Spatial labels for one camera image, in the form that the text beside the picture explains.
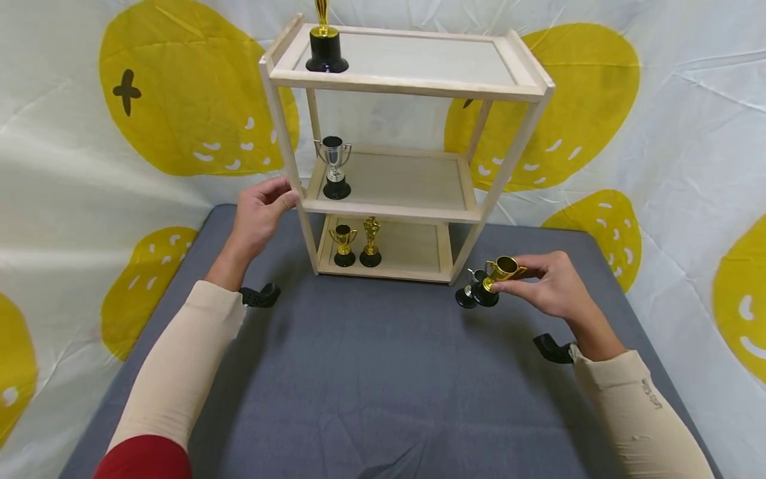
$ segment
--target black cross print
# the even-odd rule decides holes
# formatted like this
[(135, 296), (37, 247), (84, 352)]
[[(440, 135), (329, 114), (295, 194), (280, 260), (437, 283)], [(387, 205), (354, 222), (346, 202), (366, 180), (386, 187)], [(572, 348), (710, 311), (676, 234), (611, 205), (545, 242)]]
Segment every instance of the black cross print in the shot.
[(134, 87), (132, 85), (133, 83), (133, 70), (127, 69), (123, 73), (123, 82), (112, 90), (112, 93), (116, 97), (122, 97), (123, 98), (123, 108), (125, 109), (125, 114), (127, 116), (130, 116), (130, 99), (131, 98), (140, 98), (141, 97), (141, 90)]

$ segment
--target beige arm sleeve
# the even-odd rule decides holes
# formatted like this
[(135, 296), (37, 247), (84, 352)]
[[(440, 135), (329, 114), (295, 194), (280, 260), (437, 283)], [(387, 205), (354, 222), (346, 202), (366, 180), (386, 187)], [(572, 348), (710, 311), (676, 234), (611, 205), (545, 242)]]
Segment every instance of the beige arm sleeve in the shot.
[(713, 477), (692, 433), (654, 387), (636, 351), (598, 363), (575, 344), (569, 353), (574, 376), (606, 425), (628, 477)]
[(107, 451), (140, 435), (169, 438), (186, 450), (244, 315), (241, 294), (197, 281), (141, 366)]

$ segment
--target fabric backdrop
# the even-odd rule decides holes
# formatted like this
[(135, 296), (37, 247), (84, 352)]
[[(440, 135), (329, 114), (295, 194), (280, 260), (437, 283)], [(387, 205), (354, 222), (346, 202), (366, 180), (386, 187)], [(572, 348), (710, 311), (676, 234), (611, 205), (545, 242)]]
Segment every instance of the fabric backdrop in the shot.
[[(766, 4), (332, 0), (505, 34), (557, 90), (497, 223), (596, 237), (726, 477), (766, 471)], [(27, 0), (0, 15), (0, 477), (53, 477), (212, 206), (283, 167), (257, 61), (308, 0)], [(479, 102), (319, 92), (351, 143), (463, 148)], [(305, 94), (281, 100), (301, 176)], [(522, 108), (496, 104), (482, 198)]]

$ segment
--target yellow circle pattern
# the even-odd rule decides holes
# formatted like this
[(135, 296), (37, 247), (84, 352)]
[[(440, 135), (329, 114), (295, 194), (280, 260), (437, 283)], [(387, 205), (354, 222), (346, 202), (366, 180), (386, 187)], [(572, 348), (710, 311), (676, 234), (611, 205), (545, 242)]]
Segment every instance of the yellow circle pattern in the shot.
[(24, 314), (0, 293), (0, 448), (34, 396), (38, 363)]
[(622, 290), (633, 285), (641, 265), (641, 233), (628, 197), (613, 189), (595, 192), (556, 212), (543, 228), (587, 231), (598, 243)]
[[(100, 77), (123, 136), (177, 176), (243, 176), (284, 166), (258, 70), (263, 48), (215, 10), (191, 0), (144, 0), (103, 36)], [(298, 108), (280, 89), (290, 142)]]
[(766, 215), (734, 243), (713, 280), (713, 314), (728, 347), (766, 384)]
[[(525, 35), (524, 42), (556, 83), (507, 192), (558, 185), (612, 139), (638, 92), (638, 56), (625, 38), (601, 25), (574, 23)], [(455, 99), (444, 148), (466, 151), (481, 102)], [(488, 190), (521, 124), (525, 103), (495, 102), (471, 163), (473, 184)]]
[(197, 232), (175, 226), (153, 232), (133, 249), (133, 256), (101, 304), (101, 337), (125, 361), (146, 322), (175, 276)]

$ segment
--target gray table surface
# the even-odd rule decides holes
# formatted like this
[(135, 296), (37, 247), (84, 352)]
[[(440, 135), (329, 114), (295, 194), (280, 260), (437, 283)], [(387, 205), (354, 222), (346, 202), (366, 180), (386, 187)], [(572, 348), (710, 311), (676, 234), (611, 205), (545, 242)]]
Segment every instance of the gray table surface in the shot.
[[(222, 205), (208, 217), (61, 477), (93, 474), (146, 354), (218, 255), (234, 212)], [(312, 222), (319, 237), (322, 218)], [(450, 233), (457, 249), (466, 229)], [(488, 225), (467, 265), (554, 250), (569, 253), (702, 443), (593, 238)], [(189, 445), (195, 477), (620, 477), (571, 367), (532, 344), (546, 332), (571, 341), (562, 321), (510, 296), (463, 310), (456, 287), (315, 277), (294, 212), (244, 285), (267, 282), (282, 296), (249, 311), (224, 356)]]

